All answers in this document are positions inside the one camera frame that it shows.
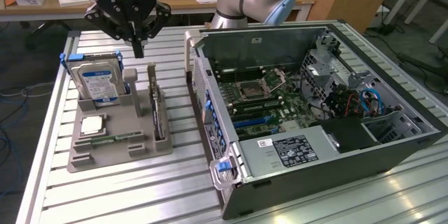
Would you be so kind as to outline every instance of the gray carpet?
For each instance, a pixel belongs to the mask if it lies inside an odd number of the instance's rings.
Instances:
[[[393,6],[396,0],[385,0],[387,6]],[[192,25],[203,24],[209,21],[209,15],[175,17],[171,25]],[[447,59],[441,57],[437,48],[427,42],[440,25],[448,18],[448,10],[428,2],[421,13],[417,15],[411,25],[404,25],[401,21],[397,24],[404,29],[404,34],[393,32],[388,36],[383,36],[384,40],[389,43],[392,49],[403,54],[411,55],[417,59],[425,60],[435,65],[445,62]],[[19,23],[9,23],[8,28],[0,32],[0,89],[9,87],[25,87],[40,82],[49,82],[56,77],[59,67],[59,54],[64,48],[67,31],[55,26],[49,28],[35,40],[36,49],[29,51],[24,46],[24,38],[36,28],[41,22],[32,22],[32,27],[24,30]],[[75,30],[95,29],[84,20],[69,20],[67,24]],[[395,61],[396,56],[387,48],[385,44],[376,38],[369,38],[371,42],[379,47],[381,52],[391,57]],[[440,45],[448,47],[448,33],[440,38]],[[404,70],[423,83],[423,74],[413,66],[404,65]],[[437,76],[428,74],[428,85],[433,89],[441,90],[444,88],[444,81]],[[48,87],[33,90],[33,93],[47,92]],[[435,94],[445,104],[448,104],[447,96]],[[16,97],[11,101],[20,102],[23,97]],[[24,170],[24,178],[29,173],[35,149],[37,145],[40,128],[44,123],[47,106],[49,102],[49,95],[39,98],[29,98],[28,106],[29,112],[15,126],[7,129],[11,140],[16,143],[20,153],[20,161]],[[0,102],[0,118],[3,118],[15,108],[16,104]],[[16,182],[16,175],[19,173],[16,161],[9,157],[7,163],[0,166],[0,191],[5,191],[9,186]],[[24,184],[20,184],[11,195],[0,198],[0,223],[9,224],[15,222]]]

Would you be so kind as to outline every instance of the blue cable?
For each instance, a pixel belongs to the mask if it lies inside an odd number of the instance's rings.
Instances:
[[[360,94],[359,94],[359,100],[360,100],[360,102],[361,102],[361,106],[363,106],[364,110],[365,110],[367,112],[371,111],[369,108],[368,108],[367,105],[365,105],[365,100],[364,100],[364,93],[365,93],[365,92],[371,92],[371,93],[373,93],[373,94],[376,95],[376,98],[377,98],[377,107],[379,107],[379,114],[383,114],[383,113],[384,113],[384,108],[383,108],[381,96],[380,96],[379,92],[377,92],[375,89],[364,89],[364,90],[360,92]]]
[[[20,164],[20,157],[19,157],[19,152],[17,152],[17,149],[16,149],[16,146],[13,144],[13,142],[8,139],[8,138],[4,138],[4,137],[0,137],[0,139],[3,141],[5,141],[9,146],[11,146],[11,149],[12,149],[12,154],[13,154],[13,158],[16,159],[16,162],[17,162],[17,170],[19,170],[19,177],[17,177],[17,181],[16,183],[13,183],[12,186],[9,186],[9,188],[0,194],[0,198],[8,193],[11,192],[15,187],[21,183],[21,180],[23,180],[23,167],[21,167],[21,164]]]
[[[16,120],[13,120],[12,122],[9,122],[8,124],[1,125],[3,128],[9,128],[11,126],[13,126],[16,123],[19,123],[23,120],[24,116],[28,113],[28,105],[24,102],[12,102],[12,101],[7,101],[7,100],[3,100],[3,99],[0,99],[0,102],[23,105],[23,113],[21,113],[20,117]]]

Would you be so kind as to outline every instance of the hard disk drive label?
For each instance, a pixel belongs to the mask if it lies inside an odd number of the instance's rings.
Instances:
[[[119,98],[115,84],[111,83],[111,71],[83,73],[87,89],[95,102],[109,102]]]
[[[285,167],[293,167],[319,160],[304,135],[275,141],[273,147]]]

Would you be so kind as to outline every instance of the aluminum extrusion table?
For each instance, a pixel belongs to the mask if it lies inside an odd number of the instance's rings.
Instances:
[[[448,124],[448,109],[440,101],[348,25],[337,24],[337,27]],[[208,174],[184,80],[184,32],[199,28],[164,28],[149,41],[144,59],[135,59],[131,48],[100,31],[69,34],[64,49],[67,54],[121,50],[124,66],[137,68],[139,89],[148,85],[144,64],[157,64],[159,84],[167,94],[175,152],[167,156],[68,173],[65,165],[77,90],[65,69],[60,67],[17,223],[345,224],[447,221],[447,138],[413,154],[385,174],[323,191],[244,218],[229,221],[220,218],[217,194]],[[365,69],[344,48],[341,57],[355,70]]]

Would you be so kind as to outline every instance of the motherboard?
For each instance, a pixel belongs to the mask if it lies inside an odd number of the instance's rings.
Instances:
[[[303,129],[316,121],[296,74],[283,67],[220,71],[217,80],[240,140]]]

